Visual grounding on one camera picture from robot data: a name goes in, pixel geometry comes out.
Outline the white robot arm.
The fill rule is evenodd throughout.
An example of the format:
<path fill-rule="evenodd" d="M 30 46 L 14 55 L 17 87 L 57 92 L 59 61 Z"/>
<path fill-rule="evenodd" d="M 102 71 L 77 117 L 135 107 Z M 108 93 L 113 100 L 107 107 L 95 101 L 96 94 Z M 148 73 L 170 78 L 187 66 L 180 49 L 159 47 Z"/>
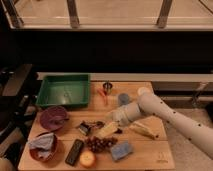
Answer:
<path fill-rule="evenodd" d="M 170 108 L 154 93 L 141 93 L 136 101 L 110 111 L 107 120 L 115 122 L 116 126 L 125 127 L 149 116 L 168 122 L 213 160 L 213 129 Z"/>

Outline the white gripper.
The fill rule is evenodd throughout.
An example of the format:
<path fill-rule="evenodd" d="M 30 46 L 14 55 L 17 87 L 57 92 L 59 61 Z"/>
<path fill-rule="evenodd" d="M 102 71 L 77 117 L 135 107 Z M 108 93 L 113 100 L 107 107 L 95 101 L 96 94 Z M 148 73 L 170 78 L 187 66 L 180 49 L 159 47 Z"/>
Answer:
<path fill-rule="evenodd" d="M 109 118 L 114 122 L 110 122 L 101 128 L 97 136 L 99 138 L 107 137 L 117 131 L 118 125 L 122 127 L 128 126 L 141 117 L 142 114 L 136 102 L 120 106 L 109 113 Z"/>

